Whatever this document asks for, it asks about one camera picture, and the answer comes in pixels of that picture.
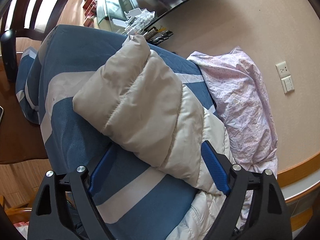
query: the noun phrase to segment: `black water bottle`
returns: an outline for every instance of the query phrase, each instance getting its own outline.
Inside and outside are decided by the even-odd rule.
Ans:
[[[5,74],[9,82],[15,82],[18,74],[18,62],[16,55],[16,32],[8,30],[0,39],[2,61]]]

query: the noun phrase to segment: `wall switch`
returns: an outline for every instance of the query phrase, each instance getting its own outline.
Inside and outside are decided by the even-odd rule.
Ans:
[[[294,90],[291,76],[282,78],[281,83],[282,83],[283,91],[285,94]]]
[[[290,76],[289,68],[288,68],[287,63],[286,63],[285,61],[276,64],[276,68],[277,68],[277,70],[278,70],[279,77],[280,77],[281,79],[282,79],[282,78],[285,78],[285,77],[287,77],[287,76]]]

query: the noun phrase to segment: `smartphone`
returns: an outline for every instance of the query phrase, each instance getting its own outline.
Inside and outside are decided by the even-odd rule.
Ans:
[[[0,106],[0,123],[1,123],[2,116],[3,116],[3,108]]]

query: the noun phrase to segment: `white puffer jacket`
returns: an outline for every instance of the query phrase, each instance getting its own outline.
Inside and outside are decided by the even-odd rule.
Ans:
[[[143,36],[130,36],[73,98],[73,109],[122,148],[200,189],[167,239],[203,239],[224,201],[201,143],[234,163],[223,123],[202,107]]]

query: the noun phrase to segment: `blue clamp pad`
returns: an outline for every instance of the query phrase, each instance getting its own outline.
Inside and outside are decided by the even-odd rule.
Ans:
[[[101,190],[105,179],[109,175],[113,163],[115,162],[117,157],[117,147],[118,145],[115,143],[110,146],[104,157],[101,159],[101,161],[91,174],[90,187],[88,189],[88,192],[91,196]]]
[[[217,189],[222,191],[224,195],[229,195],[231,189],[228,185],[228,175],[206,141],[201,144],[201,156]]]

